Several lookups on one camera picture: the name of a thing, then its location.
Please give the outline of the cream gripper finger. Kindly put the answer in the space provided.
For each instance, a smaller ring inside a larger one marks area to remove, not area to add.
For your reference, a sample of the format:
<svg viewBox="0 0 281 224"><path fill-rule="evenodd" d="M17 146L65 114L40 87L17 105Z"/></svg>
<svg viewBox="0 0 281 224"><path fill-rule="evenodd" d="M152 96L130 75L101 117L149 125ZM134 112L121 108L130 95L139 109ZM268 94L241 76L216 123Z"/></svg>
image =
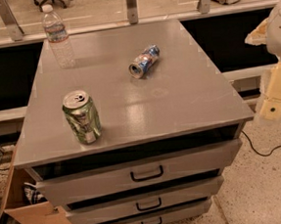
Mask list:
<svg viewBox="0 0 281 224"><path fill-rule="evenodd" d="M261 76L258 117L276 121L281 118L281 60Z"/></svg>
<svg viewBox="0 0 281 224"><path fill-rule="evenodd" d="M248 45L260 46L266 43L267 20L263 20L249 35L245 38Z"/></svg>

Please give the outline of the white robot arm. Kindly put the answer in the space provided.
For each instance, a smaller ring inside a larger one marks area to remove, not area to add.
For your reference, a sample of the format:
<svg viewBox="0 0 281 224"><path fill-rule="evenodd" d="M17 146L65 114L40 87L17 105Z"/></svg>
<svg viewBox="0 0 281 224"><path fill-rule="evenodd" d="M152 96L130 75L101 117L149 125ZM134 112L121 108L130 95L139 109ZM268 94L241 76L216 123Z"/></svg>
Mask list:
<svg viewBox="0 0 281 224"><path fill-rule="evenodd" d="M278 63L265 69L260 79L260 96L256 104L255 119L276 121L281 118L281 0L245 38L248 45L266 45L266 50L274 54Z"/></svg>

